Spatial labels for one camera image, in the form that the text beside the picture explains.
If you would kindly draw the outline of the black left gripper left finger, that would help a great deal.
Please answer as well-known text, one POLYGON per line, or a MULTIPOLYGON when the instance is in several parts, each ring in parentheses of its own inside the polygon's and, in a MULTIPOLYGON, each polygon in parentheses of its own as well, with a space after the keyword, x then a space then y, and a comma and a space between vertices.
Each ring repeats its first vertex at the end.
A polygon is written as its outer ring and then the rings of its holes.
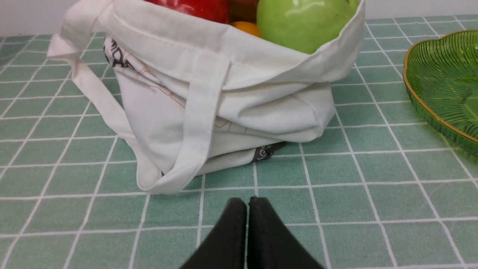
POLYGON ((246 217, 244 201, 230 198, 216 225, 181 269, 243 269, 246 217))

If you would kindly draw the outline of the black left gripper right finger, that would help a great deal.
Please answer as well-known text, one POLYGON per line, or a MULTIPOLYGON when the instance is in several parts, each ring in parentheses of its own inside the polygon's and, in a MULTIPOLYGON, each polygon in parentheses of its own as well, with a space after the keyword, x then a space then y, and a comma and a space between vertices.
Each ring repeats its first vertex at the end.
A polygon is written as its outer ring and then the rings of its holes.
POLYGON ((249 269, 322 269, 292 235, 265 197, 249 201, 246 264, 249 269))

